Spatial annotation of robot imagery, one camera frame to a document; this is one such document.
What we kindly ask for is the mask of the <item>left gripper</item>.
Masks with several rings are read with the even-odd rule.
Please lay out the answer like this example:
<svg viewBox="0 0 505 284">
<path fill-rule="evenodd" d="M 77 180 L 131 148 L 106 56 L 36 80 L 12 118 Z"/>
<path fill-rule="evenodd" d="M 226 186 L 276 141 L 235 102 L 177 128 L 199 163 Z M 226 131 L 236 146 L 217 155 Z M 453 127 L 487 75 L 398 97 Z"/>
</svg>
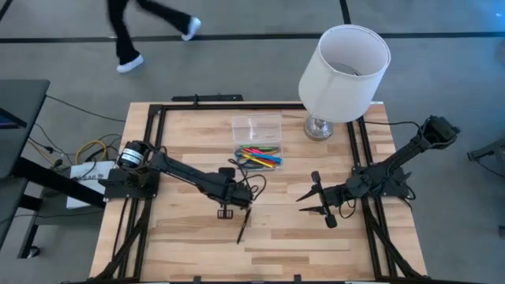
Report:
<svg viewBox="0 0 505 284">
<path fill-rule="evenodd" d="M 224 196 L 224 202 L 220 204 L 217 210 L 218 219 L 232 219 L 234 212 L 227 207 L 233 205 L 241 210 L 250 210 L 253 205 L 252 186 L 246 181 L 235 181 L 235 169 L 231 167 L 219 168 L 219 173 L 226 178 L 227 190 Z"/>
</svg>

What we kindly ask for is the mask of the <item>yellow highlighter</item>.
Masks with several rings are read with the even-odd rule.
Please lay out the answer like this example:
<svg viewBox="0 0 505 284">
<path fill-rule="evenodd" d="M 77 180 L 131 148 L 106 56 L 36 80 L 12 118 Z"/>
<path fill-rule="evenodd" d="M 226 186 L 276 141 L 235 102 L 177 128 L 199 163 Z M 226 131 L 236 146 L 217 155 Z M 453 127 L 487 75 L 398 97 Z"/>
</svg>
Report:
<svg viewBox="0 0 505 284">
<path fill-rule="evenodd" d="M 243 155 L 241 159 L 245 160 L 247 163 L 255 163 L 255 164 L 261 165 L 263 167 L 275 168 L 275 164 L 274 163 L 265 162 L 265 161 L 263 161 L 261 159 L 255 158 L 255 157 L 250 156 L 250 155 Z"/>
</svg>

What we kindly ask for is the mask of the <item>white paper sheet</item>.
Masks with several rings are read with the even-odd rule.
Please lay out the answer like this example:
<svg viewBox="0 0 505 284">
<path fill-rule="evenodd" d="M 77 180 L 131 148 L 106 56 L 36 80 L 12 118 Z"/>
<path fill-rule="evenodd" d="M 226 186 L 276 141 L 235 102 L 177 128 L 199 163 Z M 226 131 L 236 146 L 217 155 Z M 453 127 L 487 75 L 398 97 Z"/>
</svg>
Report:
<svg viewBox="0 0 505 284">
<path fill-rule="evenodd" d="M 99 180 L 106 180 L 114 167 L 113 161 L 88 162 L 70 167 L 69 178 L 78 186 L 67 197 L 66 208 L 103 206 L 105 187 Z"/>
</svg>

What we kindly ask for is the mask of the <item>dark gray desk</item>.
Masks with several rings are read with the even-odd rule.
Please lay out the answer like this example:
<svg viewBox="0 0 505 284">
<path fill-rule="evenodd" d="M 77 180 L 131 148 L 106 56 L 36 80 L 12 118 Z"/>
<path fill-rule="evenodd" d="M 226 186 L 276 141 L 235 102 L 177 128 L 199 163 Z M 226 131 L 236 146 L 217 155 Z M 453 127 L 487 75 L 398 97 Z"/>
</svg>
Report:
<svg viewBox="0 0 505 284">
<path fill-rule="evenodd" d="M 22 156 L 49 86 L 47 79 L 0 79 L 0 249 L 17 209 L 38 212 L 43 205 L 43 199 L 25 193 L 30 182 L 101 209 L 106 206 L 102 193 Z"/>
</svg>

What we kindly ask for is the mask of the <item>black mounting bar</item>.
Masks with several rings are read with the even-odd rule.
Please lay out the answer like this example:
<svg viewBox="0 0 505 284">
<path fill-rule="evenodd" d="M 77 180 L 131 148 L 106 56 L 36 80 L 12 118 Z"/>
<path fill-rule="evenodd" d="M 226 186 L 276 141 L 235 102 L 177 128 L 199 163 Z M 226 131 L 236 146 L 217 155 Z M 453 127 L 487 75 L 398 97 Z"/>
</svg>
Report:
<svg viewBox="0 0 505 284">
<path fill-rule="evenodd" d="M 193 103 L 198 103 L 198 102 L 233 102 L 233 101 L 243 101 L 244 98 L 242 95 L 239 94 L 231 94 L 231 95 L 223 95 L 223 94 L 216 94 L 216 95 L 187 95 L 187 96 L 173 96 L 171 98 L 172 102 L 193 102 Z"/>
</svg>

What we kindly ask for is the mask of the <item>blue handled scissors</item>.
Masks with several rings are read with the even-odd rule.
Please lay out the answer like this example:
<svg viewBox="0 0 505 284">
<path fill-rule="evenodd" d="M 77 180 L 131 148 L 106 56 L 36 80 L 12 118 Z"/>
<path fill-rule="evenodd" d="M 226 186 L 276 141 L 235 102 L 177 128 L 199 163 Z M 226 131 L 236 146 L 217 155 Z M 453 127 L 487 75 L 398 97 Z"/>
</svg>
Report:
<svg viewBox="0 0 505 284">
<path fill-rule="evenodd" d="M 246 157 L 243 156 L 242 150 L 239 148 L 234 152 L 235 160 L 238 163 L 240 167 L 243 167 L 248 170 L 256 169 L 257 165 L 251 161 L 250 159 L 247 159 Z"/>
</svg>

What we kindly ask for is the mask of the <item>black floor stand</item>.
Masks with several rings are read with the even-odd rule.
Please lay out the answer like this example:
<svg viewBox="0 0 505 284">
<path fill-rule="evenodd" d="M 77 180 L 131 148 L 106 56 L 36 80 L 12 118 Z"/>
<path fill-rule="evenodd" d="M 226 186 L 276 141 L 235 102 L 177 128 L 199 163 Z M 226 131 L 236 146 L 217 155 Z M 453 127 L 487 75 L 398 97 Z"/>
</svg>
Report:
<svg viewBox="0 0 505 284">
<path fill-rule="evenodd" d="M 490 155 L 494 155 L 500 163 L 505 164 L 505 138 L 499 139 L 480 149 L 467 153 L 468 159 L 475 162 Z"/>
</svg>

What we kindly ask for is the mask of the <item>black aluminium table frame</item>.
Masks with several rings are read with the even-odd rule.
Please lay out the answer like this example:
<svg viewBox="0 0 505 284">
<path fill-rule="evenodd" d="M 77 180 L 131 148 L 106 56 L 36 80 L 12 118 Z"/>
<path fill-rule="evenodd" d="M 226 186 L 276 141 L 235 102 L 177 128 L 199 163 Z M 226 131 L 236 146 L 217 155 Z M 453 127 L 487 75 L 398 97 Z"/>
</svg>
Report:
<svg viewBox="0 0 505 284">
<path fill-rule="evenodd" d="M 234 158 L 232 118 L 281 114 L 283 165 L 247 170 Z M 318 171 L 324 188 L 341 185 L 352 170 L 379 163 L 397 150 L 385 109 L 372 105 L 337 128 L 327 142 L 302 132 L 308 111 L 299 102 L 132 103 L 122 153 L 133 140 L 166 147 L 172 159 L 203 172 L 235 169 L 252 186 L 252 212 L 220 204 L 189 183 L 160 173 L 157 196 L 107 199 L 91 277 L 75 284 L 472 284 L 425 273 L 412 215 L 383 198 L 362 197 L 331 206 L 338 223 L 300 211 L 320 206 L 317 195 L 297 202 Z"/>
</svg>

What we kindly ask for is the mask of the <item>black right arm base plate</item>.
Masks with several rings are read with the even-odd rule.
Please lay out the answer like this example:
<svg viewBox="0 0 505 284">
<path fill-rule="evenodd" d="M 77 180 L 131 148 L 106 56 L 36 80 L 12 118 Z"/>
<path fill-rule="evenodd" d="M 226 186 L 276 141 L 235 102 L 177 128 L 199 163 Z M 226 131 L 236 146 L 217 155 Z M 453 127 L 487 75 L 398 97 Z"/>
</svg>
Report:
<svg viewBox="0 0 505 284">
<path fill-rule="evenodd" d="M 369 197 L 396 196 L 406 198 L 410 194 L 406 180 L 410 173 L 405 173 L 402 168 L 388 170 L 385 166 L 372 165 L 370 167 L 357 167 L 352 170 L 353 175 L 364 176 L 369 185 Z"/>
</svg>

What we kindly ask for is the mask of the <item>clear plastic supply box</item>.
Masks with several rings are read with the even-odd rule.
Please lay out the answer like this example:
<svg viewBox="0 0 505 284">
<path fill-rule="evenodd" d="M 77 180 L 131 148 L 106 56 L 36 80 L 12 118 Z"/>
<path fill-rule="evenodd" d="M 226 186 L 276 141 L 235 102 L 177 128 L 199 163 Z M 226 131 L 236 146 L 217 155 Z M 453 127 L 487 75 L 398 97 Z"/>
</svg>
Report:
<svg viewBox="0 0 505 284">
<path fill-rule="evenodd" d="M 283 165 L 281 114 L 247 114 L 232 118 L 231 132 L 234 152 L 240 145 L 262 145 L 279 147 L 278 151 L 262 151 L 282 158 L 275 168 L 257 165 L 252 170 L 279 170 Z"/>
</svg>

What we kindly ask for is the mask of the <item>white shade table lamp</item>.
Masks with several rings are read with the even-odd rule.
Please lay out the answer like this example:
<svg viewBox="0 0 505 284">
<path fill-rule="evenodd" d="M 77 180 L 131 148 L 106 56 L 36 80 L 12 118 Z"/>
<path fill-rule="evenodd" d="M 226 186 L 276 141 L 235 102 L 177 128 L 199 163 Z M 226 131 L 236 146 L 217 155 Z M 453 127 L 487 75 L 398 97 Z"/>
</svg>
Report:
<svg viewBox="0 0 505 284">
<path fill-rule="evenodd" d="M 390 63 L 390 49 L 374 31 L 354 24 L 329 28 L 299 80 L 298 94 L 309 112 L 305 135 L 326 140 L 334 125 L 365 114 Z"/>
</svg>

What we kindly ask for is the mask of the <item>dark laptop blue screen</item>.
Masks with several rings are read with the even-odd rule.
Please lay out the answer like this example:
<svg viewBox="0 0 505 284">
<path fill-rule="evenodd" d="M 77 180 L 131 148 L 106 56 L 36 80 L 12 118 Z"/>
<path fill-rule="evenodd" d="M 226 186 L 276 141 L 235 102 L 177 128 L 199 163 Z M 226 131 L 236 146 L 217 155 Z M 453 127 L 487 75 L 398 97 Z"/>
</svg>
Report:
<svg viewBox="0 0 505 284">
<path fill-rule="evenodd" d="M 0 129 L 24 129 L 27 123 L 0 107 Z"/>
</svg>

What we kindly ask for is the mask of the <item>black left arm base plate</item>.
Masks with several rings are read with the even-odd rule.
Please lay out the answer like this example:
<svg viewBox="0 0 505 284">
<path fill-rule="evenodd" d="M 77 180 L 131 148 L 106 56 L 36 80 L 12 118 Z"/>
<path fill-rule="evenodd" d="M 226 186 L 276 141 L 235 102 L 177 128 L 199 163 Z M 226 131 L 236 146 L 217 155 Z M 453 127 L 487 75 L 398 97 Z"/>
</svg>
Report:
<svg viewBox="0 0 505 284">
<path fill-rule="evenodd" d="M 109 171 L 108 178 L 99 180 L 105 187 L 104 197 L 111 199 L 147 199 L 157 196 L 160 173 L 150 171 L 142 174 L 121 170 Z"/>
</svg>

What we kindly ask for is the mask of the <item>black marker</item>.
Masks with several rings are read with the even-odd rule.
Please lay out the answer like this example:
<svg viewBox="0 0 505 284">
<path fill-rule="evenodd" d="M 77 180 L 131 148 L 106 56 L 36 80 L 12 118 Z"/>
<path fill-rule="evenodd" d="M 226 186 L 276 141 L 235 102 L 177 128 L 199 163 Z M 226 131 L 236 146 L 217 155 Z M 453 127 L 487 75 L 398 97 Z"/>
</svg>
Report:
<svg viewBox="0 0 505 284">
<path fill-rule="evenodd" d="M 245 232 L 245 228 L 248 224 L 248 221 L 249 221 L 249 217 L 251 215 L 251 212 L 252 212 L 252 208 L 248 209 L 247 212 L 245 213 L 245 217 L 244 217 L 244 221 L 241 225 L 241 229 L 240 229 L 240 232 L 238 234 L 238 238 L 237 238 L 237 241 L 236 241 L 236 244 L 239 245 L 240 242 L 241 242 L 241 239 L 242 239 L 242 236 L 243 236 L 243 233 Z"/>
</svg>

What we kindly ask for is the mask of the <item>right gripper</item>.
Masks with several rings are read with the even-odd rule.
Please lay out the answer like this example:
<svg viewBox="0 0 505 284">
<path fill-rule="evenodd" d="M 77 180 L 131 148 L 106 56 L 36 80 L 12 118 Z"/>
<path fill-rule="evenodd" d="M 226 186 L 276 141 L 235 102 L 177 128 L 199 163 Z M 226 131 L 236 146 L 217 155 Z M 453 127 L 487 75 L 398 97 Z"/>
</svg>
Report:
<svg viewBox="0 0 505 284">
<path fill-rule="evenodd" d="M 333 229 L 336 228 L 338 223 L 336 221 L 335 216 L 331 213 L 329 204 L 328 204 L 328 198 L 326 197 L 324 193 L 324 188 L 321 185 L 321 177 L 320 173 L 318 171 L 313 171 L 311 173 L 313 185 L 311 189 L 302 197 L 297 199 L 297 202 L 305 200 L 311 196 L 318 195 L 320 198 L 321 205 L 317 207 L 306 207 L 300 209 L 300 211 L 307 211 L 307 212 L 315 212 L 319 215 L 322 215 L 324 217 L 324 221 L 327 225 L 328 228 Z"/>
</svg>

